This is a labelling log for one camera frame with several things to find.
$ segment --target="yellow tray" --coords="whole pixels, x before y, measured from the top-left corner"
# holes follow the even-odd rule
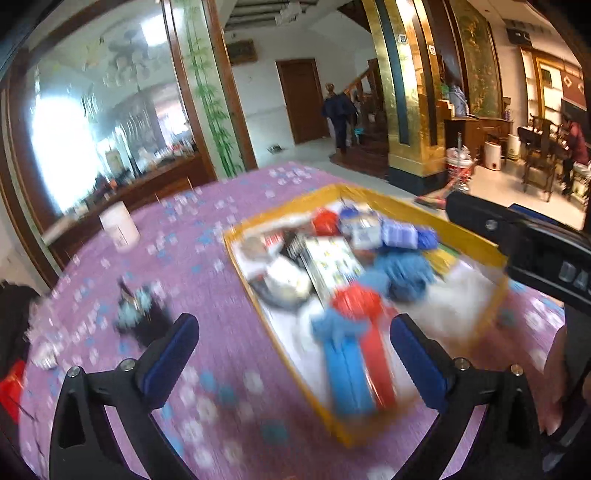
[[[391,411],[376,413],[373,416],[363,417],[362,419],[344,421],[333,415],[328,408],[320,403],[307,384],[295,371],[282,344],[275,337],[271,327],[265,321],[261,305],[259,304],[255,293],[248,285],[248,281],[240,271],[232,249],[232,244],[236,241],[240,241],[243,237],[243,233],[251,228],[262,225],[263,223],[279,220],[281,217],[287,215],[312,212],[340,199],[351,200],[358,203],[367,203],[374,210],[381,212],[392,219],[417,225],[429,225],[437,231],[441,244],[447,245],[463,255],[467,255],[483,265],[503,268],[506,263],[506,257],[498,251],[496,245],[488,240],[436,215],[428,213],[419,207],[401,202],[400,200],[374,192],[373,190],[352,187],[344,184],[328,185],[315,192],[297,197],[280,207],[268,210],[260,215],[245,220],[224,233],[224,242],[230,259],[242,280],[246,293],[250,297],[255,310],[261,318],[262,324],[265,326],[273,345],[279,353],[279,356],[306,396],[306,399],[308,399],[316,413],[322,419],[326,428],[345,446],[352,447],[365,443],[376,434],[385,430],[393,419],[402,414],[412,405],[416,397],[405,402],[398,402],[396,408]],[[431,262],[433,268],[439,273],[444,273],[449,269],[450,262],[453,258],[448,252],[442,249],[426,253],[425,256]],[[486,327],[489,326],[496,317],[496,313],[505,296],[507,285],[508,280],[503,276],[502,280],[497,284],[491,302],[485,309],[483,315],[481,315],[478,321],[478,326],[473,335],[461,345],[454,345],[453,352],[450,352],[451,356],[467,355],[470,347],[480,339],[482,333],[486,330]]]

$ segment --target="red cloth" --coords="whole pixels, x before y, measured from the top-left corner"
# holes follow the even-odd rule
[[[572,151],[571,158],[574,162],[582,163],[583,165],[589,164],[589,154],[587,153],[583,129],[581,129],[581,126],[577,122],[571,122],[570,133],[566,144]]]
[[[25,362],[19,360],[10,369],[4,380],[0,382],[0,404],[18,423],[18,406],[21,401],[22,376],[25,371]]]

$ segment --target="black bag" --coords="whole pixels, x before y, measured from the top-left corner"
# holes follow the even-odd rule
[[[0,380],[8,375],[14,362],[27,360],[29,343],[29,305],[39,298],[31,287],[0,283]]]

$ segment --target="wooden cabinet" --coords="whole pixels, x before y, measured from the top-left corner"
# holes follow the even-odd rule
[[[202,169],[196,155],[182,158],[175,162],[147,173],[132,184],[119,189],[112,197],[91,208],[87,214],[75,223],[65,227],[50,243],[49,249],[61,268],[65,267],[72,256],[101,229],[100,214],[117,202],[124,202],[130,212],[159,199],[207,183],[201,175]]]
[[[493,138],[502,141],[509,137],[513,122],[502,118],[455,117],[445,120],[445,147],[457,147],[457,135],[462,134],[462,143],[470,150],[472,158],[480,158],[484,143]]]

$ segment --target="golden column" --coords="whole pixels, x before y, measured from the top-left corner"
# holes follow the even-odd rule
[[[423,0],[363,0],[388,119],[388,180],[414,194],[446,182],[441,81]]]

